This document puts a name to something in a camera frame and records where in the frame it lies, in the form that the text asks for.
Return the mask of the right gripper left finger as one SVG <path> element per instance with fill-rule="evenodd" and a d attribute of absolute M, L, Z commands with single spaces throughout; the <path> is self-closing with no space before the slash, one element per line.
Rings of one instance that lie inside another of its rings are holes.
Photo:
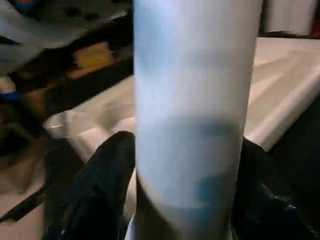
<path fill-rule="evenodd" d="M 134 168 L 133 133 L 119 131 L 105 140 L 63 191 L 45 239 L 117 240 Z"/>

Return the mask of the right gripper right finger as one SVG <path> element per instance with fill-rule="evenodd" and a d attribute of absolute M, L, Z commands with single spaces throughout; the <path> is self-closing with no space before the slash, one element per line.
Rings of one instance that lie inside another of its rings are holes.
<path fill-rule="evenodd" d="M 320 228 L 257 144 L 244 139 L 232 209 L 240 240 L 318 240 Z"/>

